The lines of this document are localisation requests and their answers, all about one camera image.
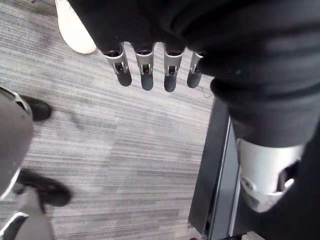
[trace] metal frame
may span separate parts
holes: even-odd
[[[210,240],[229,236],[239,166],[227,106],[213,103],[189,222]]]
[[[189,222],[209,240],[234,239],[254,231],[266,240],[319,236],[320,124],[302,156],[295,185],[268,212],[250,209],[242,197],[236,141],[228,110],[212,107]]]

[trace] robotic hand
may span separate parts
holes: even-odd
[[[187,84],[201,73],[227,104],[248,205],[265,212],[297,177],[320,118],[318,0],[69,0],[121,85],[132,82],[123,42],[135,50],[142,87],[153,86],[153,46],[164,43],[172,92],[184,48]]]

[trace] gray striped carpet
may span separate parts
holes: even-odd
[[[126,50],[130,87],[98,50],[81,55],[66,45],[53,0],[0,0],[0,84],[54,107],[50,120],[35,124],[24,165],[74,192],[69,205],[48,207],[58,240],[188,239],[211,78],[202,77],[203,89],[187,87],[186,51],[175,92],[165,92],[158,43],[147,92]],[[1,224],[15,206],[13,194],[0,202]]]

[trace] person's foot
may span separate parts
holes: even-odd
[[[30,96],[20,95],[20,97],[30,106],[34,122],[45,121],[50,118],[52,108],[48,103]]]
[[[70,48],[80,54],[90,54],[96,45],[67,0],[55,0],[60,33]]]

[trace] black fabric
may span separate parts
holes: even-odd
[[[205,53],[235,134],[268,147],[309,141],[320,118],[319,0],[70,0],[97,47],[165,42]]]

